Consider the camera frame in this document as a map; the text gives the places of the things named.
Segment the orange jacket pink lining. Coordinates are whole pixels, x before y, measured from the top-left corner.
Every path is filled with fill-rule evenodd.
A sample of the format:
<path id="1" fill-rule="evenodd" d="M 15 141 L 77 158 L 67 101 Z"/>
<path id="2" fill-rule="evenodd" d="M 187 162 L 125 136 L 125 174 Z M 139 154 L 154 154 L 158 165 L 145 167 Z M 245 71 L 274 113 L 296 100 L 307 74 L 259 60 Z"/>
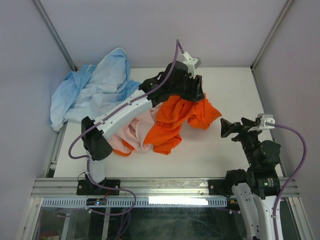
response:
<path id="1" fill-rule="evenodd" d="M 127 157 L 133 151 L 169 155 L 180 144 L 185 122 L 192 128 L 207 130 L 222 114 L 207 98 L 198 102 L 179 96 L 169 99 L 136 116 L 119 129 L 108 143 L 117 155 Z"/>

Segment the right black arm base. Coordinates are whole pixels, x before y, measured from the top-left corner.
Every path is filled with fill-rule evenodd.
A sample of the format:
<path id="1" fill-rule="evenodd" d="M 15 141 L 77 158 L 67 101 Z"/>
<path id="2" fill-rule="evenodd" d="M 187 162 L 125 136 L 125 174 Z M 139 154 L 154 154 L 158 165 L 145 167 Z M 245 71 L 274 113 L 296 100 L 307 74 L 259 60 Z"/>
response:
<path id="1" fill-rule="evenodd" d="M 223 179 L 208 180 L 208 193 L 210 196 L 221 195 L 229 198 L 233 195 L 233 186 L 246 182 L 246 171 L 244 169 L 228 170 Z"/>

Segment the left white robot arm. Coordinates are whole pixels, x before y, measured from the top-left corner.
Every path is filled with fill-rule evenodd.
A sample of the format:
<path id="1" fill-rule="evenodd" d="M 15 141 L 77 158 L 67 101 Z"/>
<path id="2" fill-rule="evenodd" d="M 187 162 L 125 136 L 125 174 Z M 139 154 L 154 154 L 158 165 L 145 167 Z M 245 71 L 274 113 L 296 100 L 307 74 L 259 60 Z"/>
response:
<path id="1" fill-rule="evenodd" d="M 204 99 L 202 77 L 196 74 L 198 67 L 187 60 L 170 63 L 165 71 L 144 80 L 130 97 L 108 113 L 81 121 L 81 138 L 88 154 L 87 188 L 93 194 L 100 194 L 105 188 L 105 162 L 113 151 L 108 140 L 119 129 L 170 96 L 194 103 Z"/>

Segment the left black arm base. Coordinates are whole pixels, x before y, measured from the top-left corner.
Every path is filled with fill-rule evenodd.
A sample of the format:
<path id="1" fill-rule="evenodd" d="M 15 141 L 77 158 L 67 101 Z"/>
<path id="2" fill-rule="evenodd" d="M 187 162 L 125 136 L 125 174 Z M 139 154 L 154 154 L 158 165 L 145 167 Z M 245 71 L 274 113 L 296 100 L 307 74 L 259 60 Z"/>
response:
<path id="1" fill-rule="evenodd" d="M 119 179 L 107 179 L 98 183 L 99 185 L 107 188 L 115 188 L 116 190 L 110 190 L 101 188 L 93 184 L 87 174 L 82 172 L 77 177 L 77 189 L 76 194 L 78 196 L 118 196 L 120 194 L 119 188 L 121 186 L 121 181 Z"/>

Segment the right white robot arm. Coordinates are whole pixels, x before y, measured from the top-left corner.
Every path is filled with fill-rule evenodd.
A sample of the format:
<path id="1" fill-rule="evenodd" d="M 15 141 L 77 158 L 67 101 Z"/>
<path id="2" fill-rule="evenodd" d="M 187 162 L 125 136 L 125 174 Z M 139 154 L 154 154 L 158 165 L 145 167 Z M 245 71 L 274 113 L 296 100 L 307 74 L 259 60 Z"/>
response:
<path id="1" fill-rule="evenodd" d="M 223 187 L 233 194 L 242 215 L 248 240 L 283 239 L 280 201 L 281 183 L 276 166 L 280 164 L 280 144 L 259 140 L 259 134 L 271 130 L 276 123 L 273 115 L 259 114 L 255 120 L 242 118 L 231 123 L 221 118 L 222 138 L 235 134 L 249 164 L 248 169 L 229 170 Z"/>

